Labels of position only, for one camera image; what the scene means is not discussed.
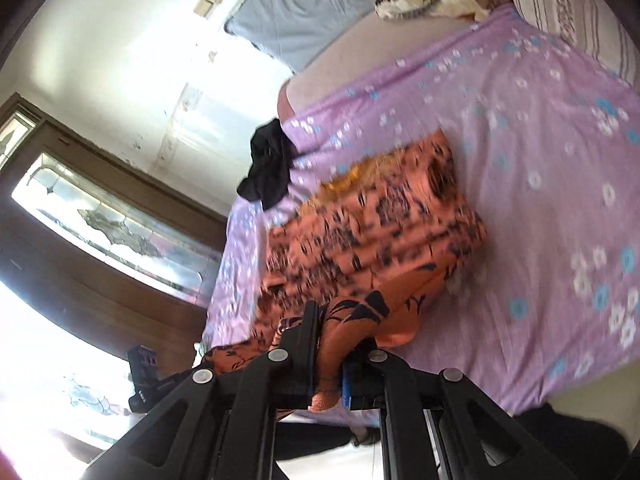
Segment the purple floral bed sheet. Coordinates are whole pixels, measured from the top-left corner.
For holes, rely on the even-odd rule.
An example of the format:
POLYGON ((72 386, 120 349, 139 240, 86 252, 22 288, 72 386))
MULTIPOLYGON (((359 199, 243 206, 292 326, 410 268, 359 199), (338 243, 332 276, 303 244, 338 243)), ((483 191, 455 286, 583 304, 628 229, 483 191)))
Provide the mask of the purple floral bed sheet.
POLYGON ((639 356, 639 98, 510 4, 282 122, 280 203, 240 198, 203 334, 246 341, 267 238, 322 185, 436 130, 483 245, 421 311, 412 367, 455 367, 510 414, 639 356))

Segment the beige mattress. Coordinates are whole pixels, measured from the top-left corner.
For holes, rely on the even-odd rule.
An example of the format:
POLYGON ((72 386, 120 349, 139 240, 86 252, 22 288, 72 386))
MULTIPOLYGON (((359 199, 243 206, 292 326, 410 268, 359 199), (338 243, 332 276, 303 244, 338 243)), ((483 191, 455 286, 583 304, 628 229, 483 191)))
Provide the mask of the beige mattress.
POLYGON ((423 15, 405 21, 384 21, 370 13, 347 29, 280 89, 277 112, 285 122, 345 84, 381 66, 472 25, 470 18, 423 15))

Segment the orange black floral garment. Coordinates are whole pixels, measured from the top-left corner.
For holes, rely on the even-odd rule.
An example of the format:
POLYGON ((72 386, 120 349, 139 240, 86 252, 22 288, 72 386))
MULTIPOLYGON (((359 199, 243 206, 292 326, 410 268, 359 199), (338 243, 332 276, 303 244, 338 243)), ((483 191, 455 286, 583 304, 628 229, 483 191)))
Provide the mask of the orange black floral garment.
POLYGON ((310 407, 334 408, 349 352, 367 338, 381 348, 412 341, 422 309, 485 237, 483 221, 458 188, 442 131, 361 159, 269 232, 250 336, 211 348, 203 360, 218 375, 246 367, 276 348, 314 301, 321 335, 310 407))

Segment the black crumpled garment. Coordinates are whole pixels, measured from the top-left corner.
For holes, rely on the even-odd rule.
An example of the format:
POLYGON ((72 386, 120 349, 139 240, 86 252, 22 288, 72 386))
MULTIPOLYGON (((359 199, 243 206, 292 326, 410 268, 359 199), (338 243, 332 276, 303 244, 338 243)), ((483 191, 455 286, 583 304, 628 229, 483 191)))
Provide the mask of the black crumpled garment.
POLYGON ((290 170, 296 156, 294 143, 278 118, 260 126, 250 139, 250 169, 236 192, 250 203, 260 203, 263 211, 277 206, 288 194, 290 170))

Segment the striped floral pillow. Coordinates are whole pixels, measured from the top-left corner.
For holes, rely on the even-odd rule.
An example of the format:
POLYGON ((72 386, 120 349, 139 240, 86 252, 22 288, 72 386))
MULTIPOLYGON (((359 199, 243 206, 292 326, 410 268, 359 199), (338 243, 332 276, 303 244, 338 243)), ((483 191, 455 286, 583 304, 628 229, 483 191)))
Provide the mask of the striped floral pillow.
POLYGON ((604 0, 513 0, 524 20, 639 87, 639 50, 604 0))

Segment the grey blue pillow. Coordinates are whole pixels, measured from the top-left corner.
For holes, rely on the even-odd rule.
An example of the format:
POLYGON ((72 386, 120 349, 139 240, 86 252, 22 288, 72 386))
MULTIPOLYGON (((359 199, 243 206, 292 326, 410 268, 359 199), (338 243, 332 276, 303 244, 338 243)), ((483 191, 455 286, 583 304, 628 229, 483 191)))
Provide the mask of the grey blue pillow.
POLYGON ((374 0, 239 0, 224 31, 250 42, 292 73, 304 70, 373 10, 374 0))

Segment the brown wooden glass door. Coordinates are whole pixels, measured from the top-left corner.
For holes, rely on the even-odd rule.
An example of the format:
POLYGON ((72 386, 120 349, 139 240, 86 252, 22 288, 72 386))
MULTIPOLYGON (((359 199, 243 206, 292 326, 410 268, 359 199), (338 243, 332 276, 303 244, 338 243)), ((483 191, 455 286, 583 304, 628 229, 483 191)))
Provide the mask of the brown wooden glass door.
POLYGON ((224 217, 107 154, 22 96, 1 107, 1 281, 87 344, 190 367, 224 217))

